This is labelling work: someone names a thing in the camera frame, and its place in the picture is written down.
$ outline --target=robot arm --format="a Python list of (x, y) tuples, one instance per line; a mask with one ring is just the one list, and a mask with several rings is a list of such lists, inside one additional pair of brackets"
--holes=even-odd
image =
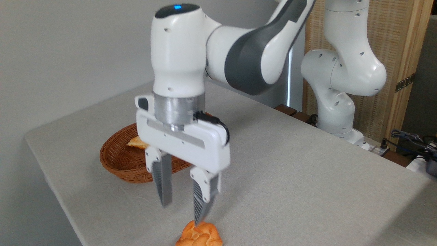
[(152, 22), (153, 95), (135, 98), (137, 129), (163, 206), (172, 199), (171, 158), (194, 165), (194, 219), (199, 223), (220, 191), (220, 173), (230, 164), (229, 137), (205, 109), (205, 70), (215, 80), (248, 94), (267, 90), (279, 78), (286, 55), (314, 0), (283, 0), (260, 28), (223, 26), (194, 4), (161, 8)]
[(207, 74), (250, 95), (266, 91), (279, 79), (314, 3), (281, 1), (268, 23), (257, 29), (218, 27), (206, 45)]
[(363, 148), (368, 145), (352, 128), (355, 106), (346, 93), (373, 96), (386, 80), (367, 39), (368, 7), (369, 0), (326, 0), (324, 34), (336, 51), (312, 50), (301, 67), (316, 95), (317, 127)]

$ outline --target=bread roll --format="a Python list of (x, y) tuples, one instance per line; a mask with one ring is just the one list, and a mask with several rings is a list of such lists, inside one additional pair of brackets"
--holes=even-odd
[(182, 235), (175, 246), (222, 246), (217, 228), (211, 223), (200, 222), (195, 227), (194, 221), (190, 221), (182, 230)]

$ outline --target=table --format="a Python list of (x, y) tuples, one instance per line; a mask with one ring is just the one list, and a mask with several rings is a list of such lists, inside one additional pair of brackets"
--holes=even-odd
[[(25, 136), (85, 246), (174, 245), (193, 219), (189, 170), (163, 209), (153, 183), (105, 170), (102, 144), (135, 122), (138, 89)], [(437, 184), (256, 101), (206, 84), (231, 133), (231, 165), (207, 222), (225, 246), (437, 245)]]

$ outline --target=cable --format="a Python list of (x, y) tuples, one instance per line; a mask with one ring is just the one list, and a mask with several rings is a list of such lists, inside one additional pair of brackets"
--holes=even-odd
[(405, 139), (406, 141), (412, 143), (415, 146), (418, 146), (420, 148), (432, 148), (434, 150), (436, 150), (436, 148), (434, 146), (431, 146), (427, 143), (425, 143), (417, 134), (411, 134), (411, 133), (407, 133), (398, 129), (393, 129), (391, 131), (391, 137), (396, 137), (399, 139)]
[(225, 130), (226, 130), (226, 143), (225, 143), (225, 146), (229, 143), (229, 140), (231, 138), (231, 134), (229, 133), (228, 127), (219, 118), (217, 118), (215, 116), (212, 116), (212, 115), (210, 115), (208, 113), (204, 113), (201, 110), (201, 111), (197, 111), (194, 114), (194, 119), (200, 119), (200, 120), (203, 120), (203, 121), (208, 121), (208, 122), (210, 122), (212, 124), (217, 124), (217, 125), (221, 125), (222, 127), (224, 127)]
[(421, 155), (423, 157), (426, 157), (426, 158), (433, 159), (433, 160), (437, 161), (437, 158), (434, 157), (434, 154), (428, 154), (430, 152), (428, 150), (424, 150), (423, 152), (415, 151), (415, 150), (411, 150), (411, 149), (408, 149), (408, 148), (404, 148), (404, 147), (402, 147), (402, 146), (400, 146), (398, 144), (395, 144), (395, 143), (391, 142), (390, 140), (388, 140), (387, 138), (383, 138), (382, 140), (386, 141), (386, 142), (388, 142), (388, 143), (390, 143), (390, 144), (392, 144), (392, 145), (394, 145), (394, 146), (396, 146), (396, 147), (398, 147), (400, 149), (402, 149), (403, 151), (410, 152), (410, 153), (413, 153), (413, 154), (416, 154), (416, 155)]

